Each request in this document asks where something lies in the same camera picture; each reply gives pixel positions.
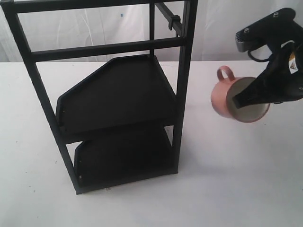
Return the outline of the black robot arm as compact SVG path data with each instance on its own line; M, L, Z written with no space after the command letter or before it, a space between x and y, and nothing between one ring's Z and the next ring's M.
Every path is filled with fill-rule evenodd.
M294 21L256 22L236 33L239 52L266 68L233 97L237 108L279 104L303 97L303 28Z

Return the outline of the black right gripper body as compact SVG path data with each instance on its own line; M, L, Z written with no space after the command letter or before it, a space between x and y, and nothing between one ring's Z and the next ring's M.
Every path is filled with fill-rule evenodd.
M303 98L303 44L288 43L270 56L257 77L257 102L282 103Z

